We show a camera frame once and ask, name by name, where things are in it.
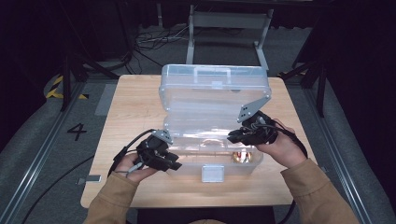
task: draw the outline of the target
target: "gray mat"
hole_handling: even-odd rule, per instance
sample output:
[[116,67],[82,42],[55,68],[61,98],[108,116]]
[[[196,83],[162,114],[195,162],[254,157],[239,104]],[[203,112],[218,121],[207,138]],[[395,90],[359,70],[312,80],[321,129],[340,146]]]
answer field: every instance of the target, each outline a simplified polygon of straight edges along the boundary
[[108,110],[111,106],[111,101],[113,100],[113,95],[116,90],[116,84],[106,84],[105,89],[103,90],[102,96],[100,97],[98,106],[95,110],[96,116],[106,116]]

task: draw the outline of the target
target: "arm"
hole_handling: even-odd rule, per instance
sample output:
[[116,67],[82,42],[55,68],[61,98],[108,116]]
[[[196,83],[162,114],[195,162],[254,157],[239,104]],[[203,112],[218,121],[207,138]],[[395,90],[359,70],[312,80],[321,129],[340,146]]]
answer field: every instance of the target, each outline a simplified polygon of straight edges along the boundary
[[[134,166],[135,154],[126,155],[116,168],[116,172],[127,171]],[[113,172],[98,195],[92,200],[84,223],[125,223],[126,213],[131,205],[140,181],[153,175],[157,170],[146,168],[124,173]]]
[[289,168],[281,174],[299,207],[303,223],[359,223],[329,178],[285,134],[278,132],[273,144],[256,148]]

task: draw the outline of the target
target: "wooden table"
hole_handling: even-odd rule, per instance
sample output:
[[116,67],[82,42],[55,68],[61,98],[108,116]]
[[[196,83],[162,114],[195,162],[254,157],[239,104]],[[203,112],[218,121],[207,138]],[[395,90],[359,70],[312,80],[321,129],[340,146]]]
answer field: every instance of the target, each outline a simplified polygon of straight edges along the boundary
[[[160,83],[161,76],[128,75],[120,78],[90,171],[90,175],[101,175],[102,182],[86,183],[81,197],[83,207],[89,207],[105,184],[113,158],[124,146],[145,130],[163,128],[166,112],[158,93]],[[308,156],[315,160],[282,79],[270,77],[269,84],[272,99],[262,111],[292,127],[308,150]],[[140,183],[131,206],[154,208],[290,204],[292,197],[280,174],[284,169],[264,154],[263,162],[251,175],[226,175],[222,183],[202,183],[200,176],[174,176],[158,172]]]

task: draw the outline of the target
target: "brown jacket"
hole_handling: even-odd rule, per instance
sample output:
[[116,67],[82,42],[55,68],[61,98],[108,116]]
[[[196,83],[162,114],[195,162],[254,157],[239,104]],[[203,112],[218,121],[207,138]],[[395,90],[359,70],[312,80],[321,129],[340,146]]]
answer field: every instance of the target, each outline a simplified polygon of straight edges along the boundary
[[[329,178],[311,160],[282,171],[290,193],[300,210],[302,223],[359,223]],[[125,223],[126,213],[137,190],[137,183],[113,173],[93,199],[84,223]],[[219,224],[200,220],[193,224]]]

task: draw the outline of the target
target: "person's right hand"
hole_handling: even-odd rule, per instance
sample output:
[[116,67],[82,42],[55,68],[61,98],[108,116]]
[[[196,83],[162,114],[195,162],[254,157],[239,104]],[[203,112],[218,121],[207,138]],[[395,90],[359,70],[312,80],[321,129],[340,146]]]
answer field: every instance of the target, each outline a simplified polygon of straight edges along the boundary
[[[274,120],[280,123],[288,131],[294,133],[292,128],[283,125],[279,119]],[[277,138],[273,144],[260,144],[255,147],[259,151],[270,155],[279,164],[288,168],[298,165],[306,160],[304,153],[297,147],[297,145],[294,144],[293,141],[291,141],[288,136],[282,132],[277,132]]]

